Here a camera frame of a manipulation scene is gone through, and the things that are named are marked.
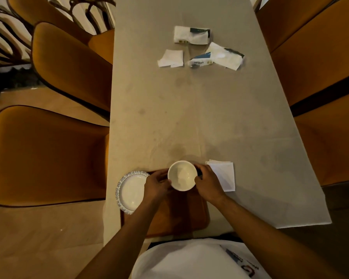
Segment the person's left hand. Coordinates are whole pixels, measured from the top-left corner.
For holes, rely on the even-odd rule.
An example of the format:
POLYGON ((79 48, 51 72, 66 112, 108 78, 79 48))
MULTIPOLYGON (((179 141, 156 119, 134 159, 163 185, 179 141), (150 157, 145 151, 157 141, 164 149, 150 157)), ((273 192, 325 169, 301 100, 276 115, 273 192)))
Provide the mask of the person's left hand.
POLYGON ((146 178, 144 185, 144 203, 160 203, 168 192, 162 192, 160 181, 168 178, 168 169, 161 169, 153 172, 146 178))

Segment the person's right hand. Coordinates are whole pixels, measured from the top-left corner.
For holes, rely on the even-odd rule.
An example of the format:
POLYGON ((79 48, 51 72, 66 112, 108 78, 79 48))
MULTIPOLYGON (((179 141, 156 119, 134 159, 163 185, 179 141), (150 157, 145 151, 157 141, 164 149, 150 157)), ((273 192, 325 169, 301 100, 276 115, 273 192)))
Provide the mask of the person's right hand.
POLYGON ((218 177, 209 165, 194 164, 194 166, 203 175, 204 185, 203 187, 197 187, 200 196, 213 206, 218 207, 227 198, 218 177))

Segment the white ceramic bowl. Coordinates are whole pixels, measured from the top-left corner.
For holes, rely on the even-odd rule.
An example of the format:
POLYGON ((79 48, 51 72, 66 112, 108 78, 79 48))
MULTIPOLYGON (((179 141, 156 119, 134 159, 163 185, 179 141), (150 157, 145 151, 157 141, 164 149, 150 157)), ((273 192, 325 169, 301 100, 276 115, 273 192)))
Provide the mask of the white ceramic bowl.
POLYGON ((168 169, 168 179, 172 188, 180 192, 191 190, 195 186, 196 176, 196 167, 188 161, 177 161, 168 169))

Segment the person's right forearm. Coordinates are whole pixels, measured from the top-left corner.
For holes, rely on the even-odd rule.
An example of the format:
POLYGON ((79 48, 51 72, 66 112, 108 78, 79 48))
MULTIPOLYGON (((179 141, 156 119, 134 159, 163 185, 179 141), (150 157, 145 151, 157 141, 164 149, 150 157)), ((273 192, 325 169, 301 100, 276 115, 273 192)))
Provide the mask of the person's right forearm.
POLYGON ((315 252, 226 195, 211 202, 272 279, 346 279, 315 252))

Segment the person's left forearm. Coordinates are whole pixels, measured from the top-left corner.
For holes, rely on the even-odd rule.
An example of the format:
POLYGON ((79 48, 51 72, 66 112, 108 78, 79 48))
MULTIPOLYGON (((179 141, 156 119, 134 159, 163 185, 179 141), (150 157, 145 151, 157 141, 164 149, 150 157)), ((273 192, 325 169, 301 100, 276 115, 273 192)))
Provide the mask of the person's left forearm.
POLYGON ((128 279, 165 193, 145 193, 130 220, 75 279, 128 279))

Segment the folded white paper napkin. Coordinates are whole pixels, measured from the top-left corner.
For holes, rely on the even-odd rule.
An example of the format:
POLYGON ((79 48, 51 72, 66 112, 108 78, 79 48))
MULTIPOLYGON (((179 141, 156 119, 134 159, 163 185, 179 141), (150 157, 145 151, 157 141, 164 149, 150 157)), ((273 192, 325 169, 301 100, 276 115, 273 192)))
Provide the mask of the folded white paper napkin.
POLYGON ((206 162, 206 165, 209 165, 216 174, 224 192, 234 192, 236 190, 233 162, 210 159, 206 162))

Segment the brown wooden tray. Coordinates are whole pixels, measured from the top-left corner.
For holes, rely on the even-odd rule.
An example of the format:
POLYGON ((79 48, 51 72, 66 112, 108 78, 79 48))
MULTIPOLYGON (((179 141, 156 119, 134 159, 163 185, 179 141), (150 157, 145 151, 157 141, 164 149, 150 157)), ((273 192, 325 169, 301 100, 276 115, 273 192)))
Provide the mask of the brown wooden tray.
MULTIPOLYGON (((121 226, 131 218, 121 211, 121 226)), ((208 227, 209 210, 196 187, 186 192, 168 192, 153 217, 146 238, 190 235, 208 227)))

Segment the white plate with patterned rim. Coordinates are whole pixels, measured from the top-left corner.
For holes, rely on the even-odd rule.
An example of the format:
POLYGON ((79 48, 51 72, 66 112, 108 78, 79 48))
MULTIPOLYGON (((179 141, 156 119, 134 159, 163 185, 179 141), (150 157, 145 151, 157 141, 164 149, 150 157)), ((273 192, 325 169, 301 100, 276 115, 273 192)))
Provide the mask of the white plate with patterned rim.
POLYGON ((141 204, 147 177, 149 173, 145 171, 131 171, 119 180, 115 196, 117 205, 123 213, 132 215, 141 204))

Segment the person's white shirt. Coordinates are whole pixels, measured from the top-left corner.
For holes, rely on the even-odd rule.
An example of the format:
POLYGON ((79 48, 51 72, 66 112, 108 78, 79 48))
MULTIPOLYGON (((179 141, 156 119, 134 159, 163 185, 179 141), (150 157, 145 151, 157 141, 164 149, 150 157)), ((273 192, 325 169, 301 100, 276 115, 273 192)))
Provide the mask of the person's white shirt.
POLYGON ((132 279, 271 279, 242 242, 189 239, 158 244, 142 253, 132 279))

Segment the orange upholstered chair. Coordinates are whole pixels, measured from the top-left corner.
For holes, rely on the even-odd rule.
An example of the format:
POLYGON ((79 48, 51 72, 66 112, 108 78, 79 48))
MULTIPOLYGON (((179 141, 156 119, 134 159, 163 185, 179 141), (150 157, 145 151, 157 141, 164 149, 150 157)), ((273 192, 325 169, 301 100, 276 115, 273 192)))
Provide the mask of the orange upholstered chair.
POLYGON ((0 206, 106 199, 109 127, 30 106, 0 111, 0 206))
POLYGON ((294 117, 321 186, 349 181, 349 94, 294 117))
POLYGON ((88 46, 40 22, 33 31, 31 63, 46 87, 110 121, 113 66, 88 46))
POLYGON ((349 0, 269 0, 256 17, 290 107, 349 77, 349 0))
POLYGON ((113 64, 115 28, 108 5, 114 0, 68 0, 69 7, 58 0, 7 0, 14 15, 33 35, 38 23, 47 22, 67 32, 102 58, 113 64))

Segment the small white folded napkin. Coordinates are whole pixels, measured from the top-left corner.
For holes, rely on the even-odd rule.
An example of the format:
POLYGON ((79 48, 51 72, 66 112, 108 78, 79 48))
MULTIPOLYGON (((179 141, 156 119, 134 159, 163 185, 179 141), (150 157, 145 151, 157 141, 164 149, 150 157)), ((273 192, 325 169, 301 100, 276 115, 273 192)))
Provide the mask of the small white folded napkin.
POLYGON ((171 68, 182 67, 183 50, 166 50, 163 57, 157 61, 159 67, 170 66, 171 68))

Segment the white tissue packet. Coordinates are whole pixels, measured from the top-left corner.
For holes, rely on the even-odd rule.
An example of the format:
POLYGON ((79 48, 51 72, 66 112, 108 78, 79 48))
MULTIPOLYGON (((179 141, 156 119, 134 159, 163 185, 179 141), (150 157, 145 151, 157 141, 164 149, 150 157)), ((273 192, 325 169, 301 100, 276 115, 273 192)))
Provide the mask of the white tissue packet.
POLYGON ((218 64, 236 71, 242 64, 244 57, 245 56, 238 51, 211 42, 204 54, 191 58, 187 62, 187 65, 193 67, 218 64))
POLYGON ((192 45, 209 44, 211 30, 209 28, 174 27, 174 43, 190 43, 192 45))

